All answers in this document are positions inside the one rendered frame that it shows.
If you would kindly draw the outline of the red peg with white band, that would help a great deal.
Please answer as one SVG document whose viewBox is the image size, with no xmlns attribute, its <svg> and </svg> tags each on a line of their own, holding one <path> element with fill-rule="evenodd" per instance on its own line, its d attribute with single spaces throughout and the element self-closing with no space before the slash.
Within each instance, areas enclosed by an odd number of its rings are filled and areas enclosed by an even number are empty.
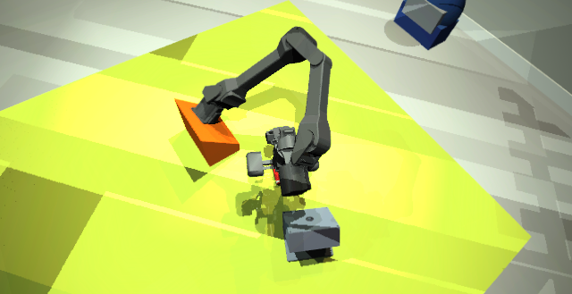
<svg viewBox="0 0 572 294">
<path fill-rule="evenodd" d="M 275 177 L 275 180 L 276 180 L 276 184 L 277 184 L 277 185 L 280 185 L 279 173 L 278 173 L 278 172 L 275 172 L 275 169 L 273 169 L 273 173 L 274 173 L 274 177 Z"/>
</svg>

